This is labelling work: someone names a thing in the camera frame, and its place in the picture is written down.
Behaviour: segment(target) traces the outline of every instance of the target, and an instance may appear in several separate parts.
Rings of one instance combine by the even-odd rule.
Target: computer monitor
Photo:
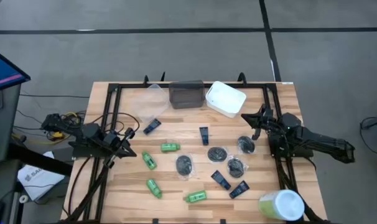
[[[31,80],[31,77],[0,54],[0,90]]]

